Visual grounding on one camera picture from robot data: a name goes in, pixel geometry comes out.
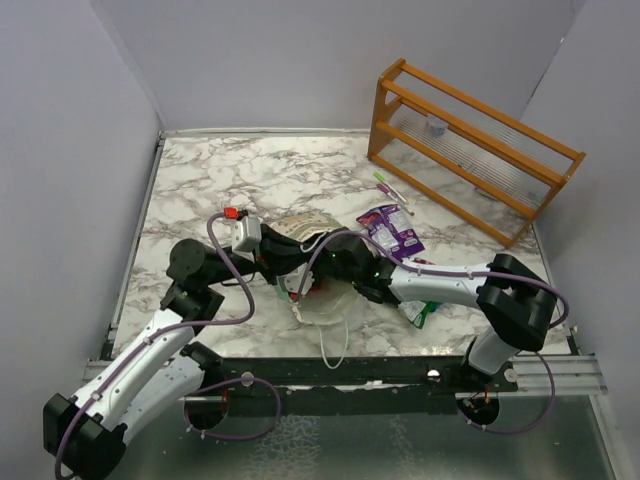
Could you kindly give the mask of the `green printed paper bag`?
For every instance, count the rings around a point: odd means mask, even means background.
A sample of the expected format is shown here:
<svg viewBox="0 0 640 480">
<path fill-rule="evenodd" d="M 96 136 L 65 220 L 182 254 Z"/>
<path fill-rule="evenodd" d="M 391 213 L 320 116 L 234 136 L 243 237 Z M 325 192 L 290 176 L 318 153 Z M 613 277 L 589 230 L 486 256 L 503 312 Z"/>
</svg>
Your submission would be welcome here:
<svg viewBox="0 0 640 480">
<path fill-rule="evenodd" d="M 342 225 L 328 214 L 314 211 L 276 220 L 271 227 L 278 233 L 303 243 L 303 249 L 310 252 L 317 247 L 329 233 L 342 228 Z M 330 370 L 339 368 L 344 360 L 349 343 L 347 312 L 355 306 L 356 291 L 350 284 L 331 281 L 324 290 L 309 292 L 302 302 L 292 302 L 283 288 L 284 276 L 276 280 L 275 291 L 279 298 L 288 303 L 290 309 L 301 324 L 314 325 L 319 333 L 320 351 L 325 366 Z M 340 358 L 332 364 L 327 358 L 323 328 L 342 322 L 345 328 L 344 346 Z"/>
</svg>

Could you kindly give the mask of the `purple snack packet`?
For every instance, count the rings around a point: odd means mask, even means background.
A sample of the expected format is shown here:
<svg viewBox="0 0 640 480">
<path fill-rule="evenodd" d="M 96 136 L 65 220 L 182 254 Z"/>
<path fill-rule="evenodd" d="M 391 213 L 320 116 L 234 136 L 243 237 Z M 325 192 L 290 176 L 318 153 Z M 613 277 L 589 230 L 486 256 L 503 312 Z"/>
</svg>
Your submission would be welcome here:
<svg viewBox="0 0 640 480">
<path fill-rule="evenodd" d="M 372 208 L 357 217 L 356 222 L 397 259 L 409 258 L 425 250 L 407 215 L 396 204 Z"/>
</svg>

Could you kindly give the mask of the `green snack packet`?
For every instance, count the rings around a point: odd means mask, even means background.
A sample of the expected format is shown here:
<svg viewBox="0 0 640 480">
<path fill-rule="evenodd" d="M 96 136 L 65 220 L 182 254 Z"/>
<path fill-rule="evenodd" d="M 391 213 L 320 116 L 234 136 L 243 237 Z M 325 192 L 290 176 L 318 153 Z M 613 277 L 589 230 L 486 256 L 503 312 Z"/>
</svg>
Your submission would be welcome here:
<svg viewBox="0 0 640 480">
<path fill-rule="evenodd" d="M 398 309 L 411 325 L 417 329 L 422 329 L 425 325 L 426 318 L 434 313 L 440 306 L 441 304 L 439 302 L 411 301 L 400 303 Z"/>
</svg>

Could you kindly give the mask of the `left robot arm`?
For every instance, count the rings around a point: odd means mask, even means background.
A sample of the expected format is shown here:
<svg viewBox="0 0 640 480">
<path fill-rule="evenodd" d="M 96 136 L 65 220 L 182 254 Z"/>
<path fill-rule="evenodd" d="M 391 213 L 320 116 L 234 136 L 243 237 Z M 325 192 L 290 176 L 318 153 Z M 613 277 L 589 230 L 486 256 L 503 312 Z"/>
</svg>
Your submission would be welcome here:
<svg viewBox="0 0 640 480">
<path fill-rule="evenodd" d="M 206 327 L 251 319 L 256 302 L 246 276 L 267 280 L 306 265 L 322 237 L 299 241 L 243 214 L 231 243 L 187 239 L 170 253 L 172 283 L 159 309 L 134 341 L 93 380 L 65 397 L 54 395 L 43 410 L 44 448 L 55 458 L 58 479 L 105 479 L 131 441 L 179 398 L 214 392 L 221 371 L 182 350 Z"/>
</svg>

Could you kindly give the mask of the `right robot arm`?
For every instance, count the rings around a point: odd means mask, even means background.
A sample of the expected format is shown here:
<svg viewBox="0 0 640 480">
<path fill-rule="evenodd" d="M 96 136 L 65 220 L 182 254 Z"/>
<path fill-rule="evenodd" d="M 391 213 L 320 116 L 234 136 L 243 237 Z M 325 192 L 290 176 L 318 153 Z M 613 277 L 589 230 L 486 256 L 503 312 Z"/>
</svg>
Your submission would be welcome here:
<svg viewBox="0 0 640 480">
<path fill-rule="evenodd" d="M 484 264 L 444 266 L 398 260 L 366 235 L 337 230 L 300 247 L 304 273 L 348 282 L 377 304 L 408 302 L 462 305 L 481 311 L 489 327 L 477 336 L 459 367 L 461 383 L 481 391 L 514 355 L 538 352 L 554 327 L 557 303 L 566 299 L 516 257 L 497 254 Z"/>
</svg>

